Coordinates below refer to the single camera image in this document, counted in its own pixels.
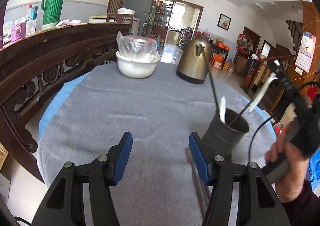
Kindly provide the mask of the white plastic spoon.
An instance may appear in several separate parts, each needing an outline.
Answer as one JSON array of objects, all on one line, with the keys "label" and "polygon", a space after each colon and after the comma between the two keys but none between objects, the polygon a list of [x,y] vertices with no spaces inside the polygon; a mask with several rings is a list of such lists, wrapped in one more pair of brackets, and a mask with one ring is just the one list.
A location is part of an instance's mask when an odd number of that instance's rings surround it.
[{"label": "white plastic spoon", "polygon": [[277,79],[277,76],[275,73],[271,73],[270,76],[266,79],[263,86],[260,88],[259,92],[253,97],[251,100],[251,103],[248,106],[248,111],[252,112],[256,106],[259,104],[259,102],[262,100],[264,95],[266,94],[270,84]]},{"label": "white plastic spoon", "polygon": [[226,123],[225,116],[226,116],[226,98],[223,96],[221,97],[220,108],[219,108],[219,117],[223,124]]}]

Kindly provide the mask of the green thermos flask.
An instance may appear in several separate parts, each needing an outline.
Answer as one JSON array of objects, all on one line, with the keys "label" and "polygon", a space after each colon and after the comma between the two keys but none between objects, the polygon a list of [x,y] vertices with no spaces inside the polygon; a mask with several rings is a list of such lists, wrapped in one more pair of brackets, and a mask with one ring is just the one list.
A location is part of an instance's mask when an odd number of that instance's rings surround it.
[{"label": "green thermos flask", "polygon": [[42,29],[54,27],[61,17],[63,0],[42,0],[41,10],[43,11]]}]

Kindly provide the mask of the dark grey utensil holder cup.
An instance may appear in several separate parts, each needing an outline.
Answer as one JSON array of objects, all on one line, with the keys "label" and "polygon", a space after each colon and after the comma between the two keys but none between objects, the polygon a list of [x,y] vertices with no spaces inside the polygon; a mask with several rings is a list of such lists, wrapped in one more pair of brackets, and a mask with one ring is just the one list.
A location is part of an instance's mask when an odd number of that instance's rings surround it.
[{"label": "dark grey utensil holder cup", "polygon": [[215,154],[224,157],[230,156],[243,136],[249,132],[249,124],[243,117],[239,117],[230,126],[230,123],[237,115],[235,111],[227,108],[225,123],[220,120],[218,114],[210,122],[207,131],[202,137],[202,142],[211,147]]}]

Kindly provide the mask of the pink wall calendar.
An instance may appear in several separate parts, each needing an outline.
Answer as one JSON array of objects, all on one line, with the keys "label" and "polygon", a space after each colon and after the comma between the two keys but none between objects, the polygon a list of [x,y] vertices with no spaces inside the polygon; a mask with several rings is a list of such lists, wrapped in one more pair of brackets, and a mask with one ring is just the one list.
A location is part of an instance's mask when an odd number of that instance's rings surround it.
[{"label": "pink wall calendar", "polygon": [[295,62],[295,66],[301,71],[306,73],[309,72],[313,60],[315,45],[316,36],[310,34],[309,32],[304,32]]}]

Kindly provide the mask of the orange gift box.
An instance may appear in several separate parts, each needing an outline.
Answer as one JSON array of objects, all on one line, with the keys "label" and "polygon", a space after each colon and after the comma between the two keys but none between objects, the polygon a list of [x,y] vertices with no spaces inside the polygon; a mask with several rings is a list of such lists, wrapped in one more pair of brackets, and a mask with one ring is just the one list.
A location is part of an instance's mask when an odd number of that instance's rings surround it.
[{"label": "orange gift box", "polygon": [[211,66],[213,68],[221,70],[224,65],[225,57],[223,55],[219,54],[213,54],[212,60],[211,60]]}]

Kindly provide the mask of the grey table cloth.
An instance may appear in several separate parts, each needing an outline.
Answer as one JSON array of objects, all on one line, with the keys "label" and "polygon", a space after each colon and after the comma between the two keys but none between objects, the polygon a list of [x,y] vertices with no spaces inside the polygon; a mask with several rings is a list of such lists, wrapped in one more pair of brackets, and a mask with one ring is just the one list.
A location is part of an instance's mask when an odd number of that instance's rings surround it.
[{"label": "grey table cloth", "polygon": [[67,161],[87,164],[119,143],[133,147],[112,199],[121,225],[200,225],[202,214],[185,154],[189,135],[203,136],[216,106],[210,82],[193,84],[159,63],[147,78],[124,76],[115,63],[95,67],[72,91],[39,141],[46,185]]}]

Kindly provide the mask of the wooden chair back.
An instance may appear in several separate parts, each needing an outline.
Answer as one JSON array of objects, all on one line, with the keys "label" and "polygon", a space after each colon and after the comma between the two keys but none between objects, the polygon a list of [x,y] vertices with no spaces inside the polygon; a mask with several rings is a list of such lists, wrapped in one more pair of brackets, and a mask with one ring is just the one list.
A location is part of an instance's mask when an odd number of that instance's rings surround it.
[{"label": "wooden chair back", "polygon": [[109,13],[106,16],[107,23],[133,24],[134,15]]}]

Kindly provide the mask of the grey refrigerator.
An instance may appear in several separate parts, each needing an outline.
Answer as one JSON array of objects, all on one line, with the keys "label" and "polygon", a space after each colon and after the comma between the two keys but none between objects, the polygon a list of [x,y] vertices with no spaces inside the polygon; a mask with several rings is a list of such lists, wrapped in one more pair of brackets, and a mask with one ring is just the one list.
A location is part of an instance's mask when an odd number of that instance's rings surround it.
[{"label": "grey refrigerator", "polygon": [[140,20],[138,36],[149,37],[155,19],[156,0],[123,0],[122,7],[135,11],[135,17]]}]

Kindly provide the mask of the blue plastic bag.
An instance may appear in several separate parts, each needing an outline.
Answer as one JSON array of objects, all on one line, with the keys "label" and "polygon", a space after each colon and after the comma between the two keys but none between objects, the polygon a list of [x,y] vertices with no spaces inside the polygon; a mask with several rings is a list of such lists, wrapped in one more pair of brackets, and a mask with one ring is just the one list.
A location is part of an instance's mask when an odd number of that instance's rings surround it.
[{"label": "blue plastic bag", "polygon": [[312,190],[315,190],[317,186],[319,186],[320,149],[318,149],[309,160],[306,178],[310,181]]}]

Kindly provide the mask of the blue table cover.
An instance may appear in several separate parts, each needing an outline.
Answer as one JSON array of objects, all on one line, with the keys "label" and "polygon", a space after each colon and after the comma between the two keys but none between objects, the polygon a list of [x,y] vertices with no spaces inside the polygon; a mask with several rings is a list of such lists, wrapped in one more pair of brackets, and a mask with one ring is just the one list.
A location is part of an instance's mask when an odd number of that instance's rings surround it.
[{"label": "blue table cover", "polygon": [[57,92],[57,94],[53,97],[52,101],[44,111],[44,114],[42,115],[39,122],[39,130],[38,130],[39,141],[43,135],[43,132],[45,131],[45,129],[47,128],[48,124],[53,119],[53,117],[56,115],[57,111],[60,109],[63,103],[67,100],[67,98],[70,96],[72,91],[79,85],[80,82],[83,81],[83,79],[88,74],[89,73],[85,73],[84,75],[77,77],[74,80],[66,82],[62,86],[62,88]]}]

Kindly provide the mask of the gold electric kettle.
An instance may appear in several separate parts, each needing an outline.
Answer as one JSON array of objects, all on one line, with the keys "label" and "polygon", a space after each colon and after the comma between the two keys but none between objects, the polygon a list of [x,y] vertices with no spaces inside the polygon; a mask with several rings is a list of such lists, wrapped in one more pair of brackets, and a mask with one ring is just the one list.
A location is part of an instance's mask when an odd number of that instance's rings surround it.
[{"label": "gold electric kettle", "polygon": [[183,49],[176,74],[187,82],[203,84],[212,59],[212,44],[205,36],[193,38]]}]

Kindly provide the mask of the blue bottle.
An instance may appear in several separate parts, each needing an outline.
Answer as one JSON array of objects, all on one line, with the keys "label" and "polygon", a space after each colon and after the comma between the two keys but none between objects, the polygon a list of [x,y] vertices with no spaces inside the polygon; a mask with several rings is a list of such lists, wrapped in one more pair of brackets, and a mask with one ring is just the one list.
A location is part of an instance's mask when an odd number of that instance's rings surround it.
[{"label": "blue bottle", "polygon": [[38,6],[33,6],[31,8],[31,19],[36,20],[37,19],[37,11],[38,11]]}]

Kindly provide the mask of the dark wooden side table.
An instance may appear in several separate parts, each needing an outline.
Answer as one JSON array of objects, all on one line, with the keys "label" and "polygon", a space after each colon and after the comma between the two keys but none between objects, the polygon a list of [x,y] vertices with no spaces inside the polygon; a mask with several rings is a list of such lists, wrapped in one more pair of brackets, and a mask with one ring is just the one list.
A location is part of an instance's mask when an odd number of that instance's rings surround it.
[{"label": "dark wooden side table", "polygon": [[227,60],[229,50],[230,50],[230,48],[228,46],[224,45],[223,43],[217,43],[217,44],[212,43],[212,45],[211,45],[212,57],[213,57],[213,54],[223,55],[225,57],[224,65]]}]

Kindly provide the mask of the white bowl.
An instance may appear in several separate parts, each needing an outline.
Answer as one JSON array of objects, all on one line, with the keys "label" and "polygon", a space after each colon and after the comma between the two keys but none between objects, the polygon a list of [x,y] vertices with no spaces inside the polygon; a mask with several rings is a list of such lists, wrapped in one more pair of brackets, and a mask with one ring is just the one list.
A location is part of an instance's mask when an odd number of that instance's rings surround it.
[{"label": "white bowl", "polygon": [[161,57],[151,62],[137,62],[131,58],[121,56],[120,52],[116,52],[116,58],[119,71],[130,78],[147,78],[153,74],[156,65],[160,62]]}]

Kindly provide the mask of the white rice cooker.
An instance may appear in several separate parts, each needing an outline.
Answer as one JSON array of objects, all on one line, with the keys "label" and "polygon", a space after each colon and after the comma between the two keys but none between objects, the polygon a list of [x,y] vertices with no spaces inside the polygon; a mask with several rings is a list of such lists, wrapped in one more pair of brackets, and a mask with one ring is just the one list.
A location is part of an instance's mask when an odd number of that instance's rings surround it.
[{"label": "white rice cooker", "polygon": [[135,11],[128,8],[119,8],[117,14],[120,15],[135,15]]}]

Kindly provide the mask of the clear plastic bag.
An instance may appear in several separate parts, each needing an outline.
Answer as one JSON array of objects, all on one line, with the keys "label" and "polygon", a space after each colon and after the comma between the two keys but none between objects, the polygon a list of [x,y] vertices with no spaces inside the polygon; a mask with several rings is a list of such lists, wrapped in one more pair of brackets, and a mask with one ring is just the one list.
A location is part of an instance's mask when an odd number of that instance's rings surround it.
[{"label": "clear plastic bag", "polygon": [[161,56],[157,50],[157,41],[153,38],[117,33],[119,54],[137,62],[153,62]]}]

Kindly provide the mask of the dark carved wooden sideboard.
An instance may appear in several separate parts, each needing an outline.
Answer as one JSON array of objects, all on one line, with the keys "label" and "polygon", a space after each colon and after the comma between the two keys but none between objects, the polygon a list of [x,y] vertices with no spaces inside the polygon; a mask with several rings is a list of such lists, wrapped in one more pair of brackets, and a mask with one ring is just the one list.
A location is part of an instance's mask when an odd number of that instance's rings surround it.
[{"label": "dark carved wooden sideboard", "polygon": [[131,24],[87,23],[25,37],[1,49],[1,143],[38,180],[37,142],[25,125],[62,86],[113,57]]}]

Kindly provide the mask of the framed flower picture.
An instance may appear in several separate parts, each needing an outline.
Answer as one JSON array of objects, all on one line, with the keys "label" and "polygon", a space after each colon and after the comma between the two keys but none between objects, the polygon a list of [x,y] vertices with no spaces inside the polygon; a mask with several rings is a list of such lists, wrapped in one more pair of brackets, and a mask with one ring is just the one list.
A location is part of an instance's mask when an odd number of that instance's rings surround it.
[{"label": "framed flower picture", "polygon": [[219,20],[218,20],[218,23],[217,23],[217,26],[228,31],[231,20],[232,20],[231,17],[228,17],[228,16],[221,13]]}]

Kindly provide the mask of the pink plastic cup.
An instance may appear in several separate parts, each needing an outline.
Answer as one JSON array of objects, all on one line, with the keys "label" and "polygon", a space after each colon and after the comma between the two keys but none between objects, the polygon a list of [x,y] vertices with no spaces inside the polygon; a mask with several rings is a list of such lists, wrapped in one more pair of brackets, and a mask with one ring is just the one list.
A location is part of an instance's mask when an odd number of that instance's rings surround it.
[{"label": "pink plastic cup", "polygon": [[11,42],[16,42],[26,36],[26,23],[18,23],[11,28]]}]

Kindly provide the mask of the dark chopstick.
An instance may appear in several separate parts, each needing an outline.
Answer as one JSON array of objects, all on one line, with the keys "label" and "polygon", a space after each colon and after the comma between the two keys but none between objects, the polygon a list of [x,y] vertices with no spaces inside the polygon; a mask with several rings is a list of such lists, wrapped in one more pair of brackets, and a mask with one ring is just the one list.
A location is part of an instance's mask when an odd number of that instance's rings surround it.
[{"label": "dark chopstick", "polygon": [[215,90],[215,84],[214,84],[214,80],[213,80],[213,77],[212,77],[212,73],[210,71],[209,63],[207,61],[206,53],[204,51],[204,46],[202,44],[200,44],[199,47],[200,47],[201,53],[203,54],[204,64],[205,64],[205,67],[206,67],[206,70],[207,70],[207,73],[208,73],[208,76],[209,76],[209,80],[210,80],[210,85],[211,85],[211,88],[212,88],[214,103],[216,105],[216,110],[218,111],[219,110],[219,102],[218,102],[218,98],[217,98],[217,94],[216,94],[216,90]]},{"label": "dark chopstick", "polygon": [[230,127],[237,121],[237,119],[239,119],[244,114],[244,112],[249,108],[250,104],[251,104],[251,101],[248,102],[246,106],[244,106],[244,108],[240,111],[240,113],[237,114],[237,116],[229,124]]}]

